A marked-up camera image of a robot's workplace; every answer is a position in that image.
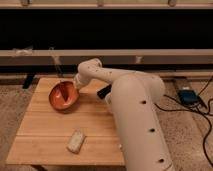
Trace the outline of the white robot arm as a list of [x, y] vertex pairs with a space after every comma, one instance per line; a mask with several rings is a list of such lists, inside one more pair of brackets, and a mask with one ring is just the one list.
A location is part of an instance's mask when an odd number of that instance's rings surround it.
[[165, 84], [155, 74], [105, 68], [98, 58], [78, 64], [77, 90], [92, 79], [111, 85], [105, 101], [114, 116], [126, 171], [175, 171], [155, 110]]

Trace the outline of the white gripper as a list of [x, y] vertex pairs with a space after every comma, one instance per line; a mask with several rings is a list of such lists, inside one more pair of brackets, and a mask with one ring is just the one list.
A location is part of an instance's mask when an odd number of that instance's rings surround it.
[[[77, 73], [73, 79], [73, 82], [74, 82], [74, 85], [75, 87], [80, 90], [82, 89], [83, 87], [87, 86], [90, 82], [90, 79], [80, 73]], [[73, 89], [68, 89], [67, 90], [67, 103], [72, 103], [72, 100], [73, 100], [73, 97], [74, 97], [74, 91]]]

